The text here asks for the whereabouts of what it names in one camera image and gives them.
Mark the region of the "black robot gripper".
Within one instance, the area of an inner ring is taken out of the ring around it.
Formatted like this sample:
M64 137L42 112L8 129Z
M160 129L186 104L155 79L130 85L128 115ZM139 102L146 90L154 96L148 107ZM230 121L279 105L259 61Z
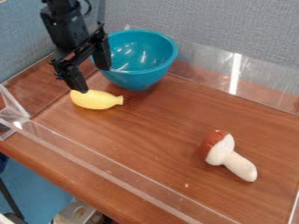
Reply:
M71 90L86 94L90 91L79 65L92 57L96 67L108 71L112 66L110 43L104 24L99 23L90 32L84 17L92 10L90 0L88 11L82 13L79 0L42 0L46 4L40 16L56 51L51 64L56 76L63 79Z

